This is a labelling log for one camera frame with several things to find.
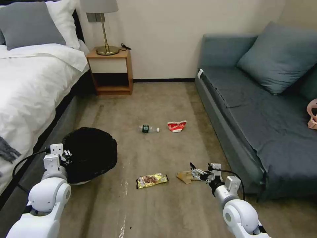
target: pink bag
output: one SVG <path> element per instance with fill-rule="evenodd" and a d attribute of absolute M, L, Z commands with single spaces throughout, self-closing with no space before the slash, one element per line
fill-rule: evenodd
<path fill-rule="evenodd" d="M 313 108 L 317 108 L 317 99 L 314 99 L 311 101 L 307 106 L 307 112 L 311 116 L 311 119 L 308 122 L 308 127 L 310 129 L 317 130 L 317 116 L 315 116 L 312 112 Z"/>

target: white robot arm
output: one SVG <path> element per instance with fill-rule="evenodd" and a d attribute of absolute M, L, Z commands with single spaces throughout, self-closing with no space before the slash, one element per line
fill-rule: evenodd
<path fill-rule="evenodd" d="M 60 166 L 65 160 L 63 144 L 53 144 L 51 154 L 44 157 L 46 169 L 41 182 L 34 185 L 29 193 L 26 210 L 10 229 L 7 238 L 57 238 L 59 220 L 71 194 L 67 174 Z"/>
<path fill-rule="evenodd" d="M 240 200 L 237 194 L 241 180 L 228 176 L 221 180 L 221 164 L 208 164 L 208 171 L 197 169 L 191 163 L 194 178 L 206 181 L 217 198 L 223 218 L 236 238 L 270 238 L 261 225 L 258 214 L 250 203 Z"/>

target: gray pillow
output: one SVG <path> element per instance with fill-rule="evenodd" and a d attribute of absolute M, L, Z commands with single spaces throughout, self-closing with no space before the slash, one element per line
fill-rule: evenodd
<path fill-rule="evenodd" d="M 5 39 L 4 39 L 4 36 L 2 34 L 2 31 L 0 30 L 0 45 L 4 45 L 5 44 Z"/>
<path fill-rule="evenodd" d="M 279 94 L 317 63 L 317 32 L 269 23 L 237 66 Z"/>
<path fill-rule="evenodd" d="M 0 8 L 0 30 L 8 50 L 49 43 L 66 44 L 45 2 L 16 2 Z"/>
<path fill-rule="evenodd" d="M 299 88 L 299 94 L 309 101 L 317 98 L 317 65 L 303 77 L 303 83 Z"/>

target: power cord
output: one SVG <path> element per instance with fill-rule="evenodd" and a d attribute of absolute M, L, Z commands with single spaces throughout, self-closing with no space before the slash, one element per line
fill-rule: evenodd
<path fill-rule="evenodd" d="M 217 171 L 221 171 L 221 172 L 225 172 L 225 173 L 230 173 L 230 174 L 235 175 L 238 179 L 240 179 L 240 181 L 241 181 L 241 186 L 242 186 L 242 196 L 243 196 L 243 200 L 245 201 L 244 184 L 243 184 L 243 182 L 242 182 L 242 179 L 240 178 L 240 176 L 239 176 L 237 173 L 232 172 L 232 171 L 229 171 L 229 170 L 220 170 L 220 169 L 213 169 L 213 170 L 217 170 Z"/>
<path fill-rule="evenodd" d="M 121 51 L 132 50 L 130 47 L 127 47 L 124 43 L 121 43 L 121 47 L 125 48 L 125 50 L 119 48 L 119 50 Z"/>
<path fill-rule="evenodd" d="M 44 150 L 42 151 L 39 151 L 39 152 L 36 152 L 28 157 L 25 157 L 24 159 L 22 159 L 21 161 L 19 161 L 13 168 L 13 171 L 12 171 L 12 179 L 15 177 L 16 175 L 16 170 L 17 170 L 17 167 L 22 163 L 24 162 L 25 160 L 29 159 L 29 158 L 32 158 L 34 159 L 36 155 L 38 154 L 41 154 L 41 153 L 50 153 L 50 149 L 49 148 L 45 148 Z M 19 183 L 17 183 L 17 187 L 20 188 L 21 190 L 23 190 L 24 192 L 26 192 L 27 194 L 29 194 L 30 191 L 28 191 L 26 188 L 24 188 L 22 185 L 20 185 Z"/>

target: table lamp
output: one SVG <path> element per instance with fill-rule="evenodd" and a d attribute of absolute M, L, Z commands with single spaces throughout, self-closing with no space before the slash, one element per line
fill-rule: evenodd
<path fill-rule="evenodd" d="M 98 55 L 115 55 L 119 53 L 119 48 L 116 46 L 109 46 L 105 31 L 105 15 L 104 13 L 117 12 L 117 0 L 80 0 L 81 8 L 87 13 L 99 13 L 101 17 L 101 24 L 103 36 L 105 37 L 105 46 L 98 47 L 96 53 Z"/>

